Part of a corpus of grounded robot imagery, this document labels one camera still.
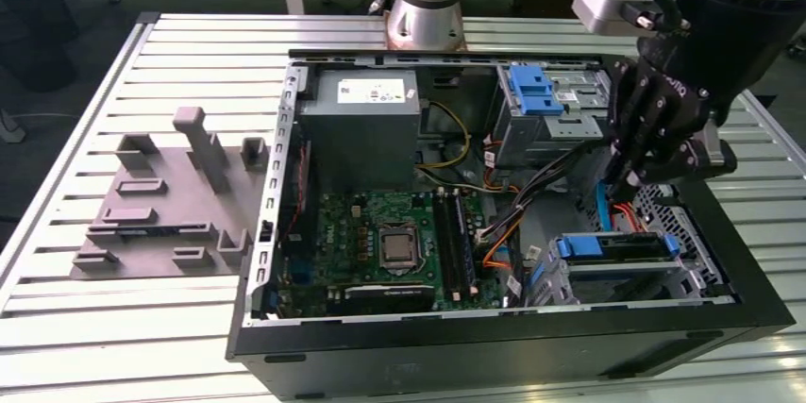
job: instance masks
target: floor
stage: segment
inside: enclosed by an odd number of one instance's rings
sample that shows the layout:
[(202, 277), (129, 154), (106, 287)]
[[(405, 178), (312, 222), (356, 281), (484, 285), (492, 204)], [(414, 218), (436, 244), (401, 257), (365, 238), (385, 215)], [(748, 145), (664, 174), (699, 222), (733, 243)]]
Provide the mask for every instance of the floor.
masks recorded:
[[(109, 5), (105, 0), (65, 1), (81, 30), (80, 37), (66, 45), (78, 79), (62, 90), (32, 93), (0, 70), (0, 101), (10, 114), (81, 114), (141, 11), (285, 12), (284, 0), (122, 0), (118, 5)], [(309, 14), (362, 14), (372, 0), (304, 1)], [(536, 6), (528, 3), (519, 15), (568, 16), (568, 0), (545, 0)], [(461, 9), (468, 16), (511, 14), (509, 0), (463, 0)], [(759, 93), (777, 94), (771, 112), (800, 146), (806, 145), (806, 109), (797, 98), (806, 92), (804, 74), (806, 62), (780, 58), (753, 88)], [(26, 140), (19, 144), (0, 143), (0, 168), (11, 169), (0, 172), (0, 219), (22, 215), (70, 134), (74, 118), (34, 116), (19, 118), (18, 122), (26, 128)], [(0, 246), (11, 231), (13, 223), (0, 221)]]

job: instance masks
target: ram slot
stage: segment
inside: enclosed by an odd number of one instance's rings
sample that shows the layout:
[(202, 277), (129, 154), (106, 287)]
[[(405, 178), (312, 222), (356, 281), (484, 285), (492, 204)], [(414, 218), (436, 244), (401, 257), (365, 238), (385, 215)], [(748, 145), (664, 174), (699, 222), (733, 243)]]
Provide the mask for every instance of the ram slot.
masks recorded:
[(448, 193), (439, 191), (433, 194), (433, 222), (436, 230), (436, 247), (439, 254), (439, 268), (441, 272), (441, 288), (444, 298), (449, 301), (460, 301), (460, 273), (456, 257), (456, 244), (453, 241), (455, 218), (451, 216), (452, 200)]
[(459, 190), (453, 193), (453, 207), (452, 207), (452, 218), (455, 219), (455, 225), (459, 226), (456, 233), (457, 243), (457, 261), (460, 266), (461, 276), (461, 295), (475, 296), (479, 293), (476, 287), (476, 269), (473, 266), (473, 248), (469, 244), (469, 234), (467, 233), (467, 225), (464, 224), (464, 208), (461, 207), (461, 196)]

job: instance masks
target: gray 3d printed holder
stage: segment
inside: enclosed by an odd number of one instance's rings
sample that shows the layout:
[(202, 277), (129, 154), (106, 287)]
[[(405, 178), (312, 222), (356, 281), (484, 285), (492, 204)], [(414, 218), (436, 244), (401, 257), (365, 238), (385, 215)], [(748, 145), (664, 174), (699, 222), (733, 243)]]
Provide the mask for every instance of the gray 3d printed holder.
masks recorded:
[(126, 134), (121, 168), (73, 259), (70, 278), (236, 274), (257, 227), (268, 148), (261, 138), (222, 147), (204, 110), (180, 108), (173, 127), (190, 149), (158, 149)]

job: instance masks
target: open computer tower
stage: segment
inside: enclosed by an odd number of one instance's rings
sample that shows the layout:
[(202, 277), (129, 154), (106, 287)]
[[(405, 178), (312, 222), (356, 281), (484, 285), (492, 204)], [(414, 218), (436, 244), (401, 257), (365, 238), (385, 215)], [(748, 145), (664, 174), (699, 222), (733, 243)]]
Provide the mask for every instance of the open computer tower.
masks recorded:
[(226, 351), (278, 399), (647, 377), (793, 323), (701, 181), (601, 207), (613, 61), (292, 52)]

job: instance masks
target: motherboard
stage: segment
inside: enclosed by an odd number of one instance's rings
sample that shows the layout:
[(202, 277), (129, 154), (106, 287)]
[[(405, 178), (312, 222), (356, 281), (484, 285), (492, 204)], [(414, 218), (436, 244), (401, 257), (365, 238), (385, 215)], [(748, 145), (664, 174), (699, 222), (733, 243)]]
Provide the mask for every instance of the motherboard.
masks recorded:
[(481, 226), (475, 193), (322, 194), (314, 254), (286, 263), (286, 315), (350, 312), (349, 300), (362, 314), (499, 307), (499, 284), (475, 276)]

